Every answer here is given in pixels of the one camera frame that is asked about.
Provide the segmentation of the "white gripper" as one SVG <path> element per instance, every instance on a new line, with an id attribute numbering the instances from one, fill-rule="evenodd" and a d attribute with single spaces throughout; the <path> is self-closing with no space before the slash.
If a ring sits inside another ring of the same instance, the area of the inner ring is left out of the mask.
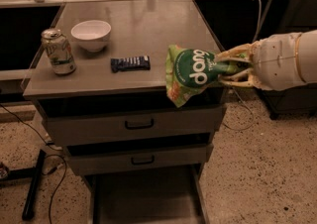
<path id="1" fill-rule="evenodd" d="M 256 87 L 282 91 L 302 86 L 305 81 L 298 70 L 298 45 L 302 33 L 272 35 L 253 44 L 236 46 L 215 55 L 215 60 L 251 62 L 247 68 L 232 75 L 220 75 L 219 81 L 232 87 Z"/>

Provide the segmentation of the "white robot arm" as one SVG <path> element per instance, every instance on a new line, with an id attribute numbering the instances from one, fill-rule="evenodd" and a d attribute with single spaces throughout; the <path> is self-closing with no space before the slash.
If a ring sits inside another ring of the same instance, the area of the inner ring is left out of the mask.
<path id="1" fill-rule="evenodd" d="M 241 72 L 219 76 L 228 86 L 282 91 L 316 83 L 317 31 L 272 35 L 219 53 L 214 60 L 249 64 Z"/>

